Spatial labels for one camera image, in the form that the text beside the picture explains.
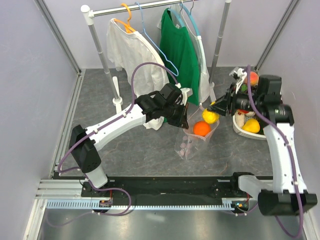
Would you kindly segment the yellow squash toy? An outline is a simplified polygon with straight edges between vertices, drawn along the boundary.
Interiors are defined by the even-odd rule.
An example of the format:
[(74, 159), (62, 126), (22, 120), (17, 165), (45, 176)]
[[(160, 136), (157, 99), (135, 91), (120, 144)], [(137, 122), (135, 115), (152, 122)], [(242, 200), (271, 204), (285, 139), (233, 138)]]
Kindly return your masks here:
[(202, 118), (207, 124), (211, 125), (219, 120), (220, 115), (205, 108), (202, 112)]

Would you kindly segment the peach toy fruit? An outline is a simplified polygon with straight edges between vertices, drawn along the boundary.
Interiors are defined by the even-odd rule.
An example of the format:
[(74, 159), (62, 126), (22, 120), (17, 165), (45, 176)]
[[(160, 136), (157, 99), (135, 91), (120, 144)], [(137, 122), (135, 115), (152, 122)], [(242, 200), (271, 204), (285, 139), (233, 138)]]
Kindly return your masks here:
[(251, 71), (249, 74), (249, 77), (250, 77), (250, 85), (252, 87), (256, 86), (259, 82), (259, 75), (256, 72)]

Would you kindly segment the left aluminium frame post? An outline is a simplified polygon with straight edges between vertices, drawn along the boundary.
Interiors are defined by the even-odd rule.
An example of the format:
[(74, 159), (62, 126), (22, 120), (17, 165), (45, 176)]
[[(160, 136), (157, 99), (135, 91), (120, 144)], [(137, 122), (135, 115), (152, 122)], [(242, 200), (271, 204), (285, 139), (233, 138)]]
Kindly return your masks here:
[(44, 0), (35, 0), (35, 4), (37, 5), (38, 9), (40, 10), (42, 16), (44, 17), (45, 21), (47, 22), (50, 30), (52, 31), (54, 37), (56, 38), (58, 44), (62, 48), (63, 52), (65, 53), (69, 63), (71, 64), (72, 68), (76, 72), (77, 75), (80, 75), (82, 70), (79, 67), (75, 57), (73, 56), (65, 38), (62, 35), (52, 13), (50, 12), (46, 2)]

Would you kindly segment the teal padded hanger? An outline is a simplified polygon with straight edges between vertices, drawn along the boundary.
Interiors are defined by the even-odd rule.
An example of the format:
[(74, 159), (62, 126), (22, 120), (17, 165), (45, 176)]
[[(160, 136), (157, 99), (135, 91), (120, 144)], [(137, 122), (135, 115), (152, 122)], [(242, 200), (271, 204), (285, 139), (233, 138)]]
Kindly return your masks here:
[(185, 5), (176, 3), (170, 5), (169, 9), (171, 9), (171, 19), (176, 28), (186, 27), (188, 32), (194, 37), (201, 35), (195, 19)]

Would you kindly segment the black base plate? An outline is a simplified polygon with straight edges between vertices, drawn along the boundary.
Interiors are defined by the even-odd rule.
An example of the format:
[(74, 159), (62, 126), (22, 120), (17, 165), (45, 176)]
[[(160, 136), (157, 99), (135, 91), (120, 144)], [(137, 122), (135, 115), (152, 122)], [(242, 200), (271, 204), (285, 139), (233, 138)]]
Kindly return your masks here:
[(82, 197), (110, 197), (116, 204), (200, 205), (248, 199), (232, 176), (112, 176), (99, 191), (85, 181)]

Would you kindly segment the white fruit basket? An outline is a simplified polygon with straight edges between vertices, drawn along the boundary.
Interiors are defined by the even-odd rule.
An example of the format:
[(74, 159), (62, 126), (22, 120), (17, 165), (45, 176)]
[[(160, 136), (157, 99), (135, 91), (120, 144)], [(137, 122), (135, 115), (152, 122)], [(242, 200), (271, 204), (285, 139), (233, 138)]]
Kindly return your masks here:
[[(248, 83), (247, 79), (245, 79), (243, 84), (247, 85), (247, 83)], [(251, 86), (251, 91), (253, 92), (254, 88), (256, 88), (257, 86), (258, 86), (258, 84), (256, 86)], [(237, 90), (237, 88), (238, 88), (238, 92), (241, 92), (241, 86), (238, 87), (235, 84), (235, 90)], [(258, 133), (251, 133), (251, 132), (247, 132), (247, 131), (242, 130), (242, 127), (249, 119), (256, 119), (257, 121), (259, 121), (259, 119), (254, 111), (245, 111), (245, 110), (240, 110), (240, 109), (236, 110), (236, 112), (232, 118), (233, 130), (238, 135), (240, 135), (242, 137), (255, 139), (255, 140), (266, 140), (264, 132), (261, 129), (261, 125), (260, 125), (260, 131)]]

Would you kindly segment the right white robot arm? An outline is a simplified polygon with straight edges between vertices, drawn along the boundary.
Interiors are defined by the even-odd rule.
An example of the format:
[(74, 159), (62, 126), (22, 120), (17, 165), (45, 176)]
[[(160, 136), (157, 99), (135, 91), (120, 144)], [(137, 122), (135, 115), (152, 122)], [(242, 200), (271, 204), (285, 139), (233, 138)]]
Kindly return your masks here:
[(251, 173), (236, 172), (229, 191), (235, 197), (247, 192), (257, 199), (264, 216), (297, 216), (317, 205), (316, 194), (309, 193), (300, 172), (294, 141), (294, 117), (289, 105), (282, 101), (282, 79), (261, 75), (257, 87), (242, 93), (244, 75), (231, 74), (237, 80), (224, 96), (208, 107), (221, 116), (234, 115), (236, 110), (254, 111), (262, 121), (271, 162), (272, 185), (267, 185)]

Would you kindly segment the yellow pear toy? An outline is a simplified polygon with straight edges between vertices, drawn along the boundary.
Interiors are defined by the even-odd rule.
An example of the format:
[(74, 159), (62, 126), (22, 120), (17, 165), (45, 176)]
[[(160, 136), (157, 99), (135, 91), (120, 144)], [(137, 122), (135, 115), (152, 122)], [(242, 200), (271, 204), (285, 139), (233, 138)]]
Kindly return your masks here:
[(242, 130), (257, 134), (260, 131), (260, 124), (256, 119), (251, 118), (243, 125)]

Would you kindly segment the white tank top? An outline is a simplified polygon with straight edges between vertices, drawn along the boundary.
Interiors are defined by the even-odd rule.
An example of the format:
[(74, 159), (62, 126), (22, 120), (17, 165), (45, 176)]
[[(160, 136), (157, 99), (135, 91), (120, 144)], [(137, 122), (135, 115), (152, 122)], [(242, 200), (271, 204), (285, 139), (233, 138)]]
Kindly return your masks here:
[(204, 53), (204, 48), (203, 48), (203, 43), (202, 43), (202, 37), (201, 36), (194, 37), (189, 33), (189, 31), (188, 31), (188, 34), (189, 34), (189, 37), (193, 43), (193, 47), (194, 47), (197, 61), (198, 61), (198, 67), (199, 67), (199, 73), (200, 73), (198, 94), (199, 94), (199, 104), (200, 104), (200, 103), (205, 102), (208, 98), (208, 95), (210, 94), (210, 90), (209, 90), (210, 86), (208, 83), (209, 72), (208, 72), (208, 69), (206, 66), (206, 58), (205, 58), (205, 53)]

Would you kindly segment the clear pink-dotted zip bag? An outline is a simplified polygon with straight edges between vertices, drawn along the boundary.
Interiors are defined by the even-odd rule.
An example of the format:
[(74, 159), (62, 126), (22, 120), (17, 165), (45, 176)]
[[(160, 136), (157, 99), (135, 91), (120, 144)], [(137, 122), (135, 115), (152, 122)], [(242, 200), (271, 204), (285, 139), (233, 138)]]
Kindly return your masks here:
[(207, 148), (212, 135), (220, 124), (219, 120), (210, 124), (210, 131), (205, 136), (194, 134), (194, 125), (203, 121), (202, 113), (204, 110), (203, 106), (199, 106), (193, 114), (188, 114), (187, 123), (189, 128), (181, 128), (176, 136), (174, 150), (183, 160), (189, 160), (202, 153)]

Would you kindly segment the white t-shirt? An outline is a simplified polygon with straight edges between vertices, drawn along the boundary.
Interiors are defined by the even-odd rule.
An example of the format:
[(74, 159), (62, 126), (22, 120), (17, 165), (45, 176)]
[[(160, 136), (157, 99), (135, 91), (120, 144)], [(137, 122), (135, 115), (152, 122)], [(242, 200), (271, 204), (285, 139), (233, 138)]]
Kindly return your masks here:
[[(126, 33), (123, 25), (111, 19), (106, 34), (107, 57), (115, 64), (117, 71), (124, 69), (128, 82), (135, 68), (146, 62), (164, 65), (155, 48), (138, 31)], [(168, 84), (167, 71), (157, 65), (146, 64), (140, 67), (133, 78), (133, 91), (136, 97), (160, 91)]]

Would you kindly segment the orange hanger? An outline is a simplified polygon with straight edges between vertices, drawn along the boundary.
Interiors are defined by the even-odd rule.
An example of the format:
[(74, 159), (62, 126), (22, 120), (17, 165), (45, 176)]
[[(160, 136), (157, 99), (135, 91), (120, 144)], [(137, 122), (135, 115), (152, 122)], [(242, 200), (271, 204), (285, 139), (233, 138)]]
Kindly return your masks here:
[(125, 28), (126, 33), (128, 33), (128, 34), (134, 33), (136, 30), (135, 30), (134, 28), (132, 28), (131, 25), (130, 25), (130, 20), (132, 19), (131, 10), (130, 10), (130, 8), (128, 7), (128, 5), (125, 4), (125, 3), (122, 3), (121, 6), (124, 7), (124, 8), (127, 10), (127, 12), (128, 12), (127, 21), (126, 21), (126, 22), (123, 22), (123, 21), (121, 21), (121, 20), (119, 20), (119, 19), (117, 19), (117, 18), (114, 18), (113, 20), (114, 20), (116, 23), (122, 24), (122, 25), (124, 26), (124, 28)]

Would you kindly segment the orange toy fruit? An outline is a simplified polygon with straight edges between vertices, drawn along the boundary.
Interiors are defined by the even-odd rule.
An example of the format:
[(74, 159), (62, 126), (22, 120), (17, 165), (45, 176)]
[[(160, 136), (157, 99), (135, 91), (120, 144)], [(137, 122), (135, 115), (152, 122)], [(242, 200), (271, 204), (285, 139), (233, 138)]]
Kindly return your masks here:
[(211, 130), (210, 124), (205, 121), (198, 121), (193, 126), (193, 133), (201, 137), (205, 137)]

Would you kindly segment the right aluminium frame post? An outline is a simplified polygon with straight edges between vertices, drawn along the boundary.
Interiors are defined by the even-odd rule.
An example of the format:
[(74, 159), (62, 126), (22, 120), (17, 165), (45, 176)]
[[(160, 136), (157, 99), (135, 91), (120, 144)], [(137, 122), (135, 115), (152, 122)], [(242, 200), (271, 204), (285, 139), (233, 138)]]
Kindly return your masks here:
[(263, 64), (265, 63), (266, 59), (268, 58), (269, 54), (271, 53), (272, 49), (276, 45), (279, 37), (281, 36), (283, 30), (285, 29), (287, 23), (289, 22), (291, 16), (295, 12), (295, 9), (299, 5), (300, 0), (290, 0), (288, 6), (286, 7), (284, 13), (282, 14), (278, 24), (276, 25), (269, 41), (267, 42), (264, 50), (262, 51), (261, 56), (259, 57), (257, 64), (254, 66), (254, 70), (259, 72)]

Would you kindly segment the green t-shirt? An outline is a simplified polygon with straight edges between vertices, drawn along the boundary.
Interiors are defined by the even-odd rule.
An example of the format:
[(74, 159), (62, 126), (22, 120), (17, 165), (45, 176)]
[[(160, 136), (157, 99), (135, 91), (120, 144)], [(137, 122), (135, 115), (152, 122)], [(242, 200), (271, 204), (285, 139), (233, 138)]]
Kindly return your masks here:
[(176, 80), (182, 88), (192, 89), (188, 102), (198, 105), (200, 70), (192, 40), (185, 26), (177, 28), (172, 20), (172, 11), (166, 8), (161, 17), (160, 57), (165, 66), (178, 73)]

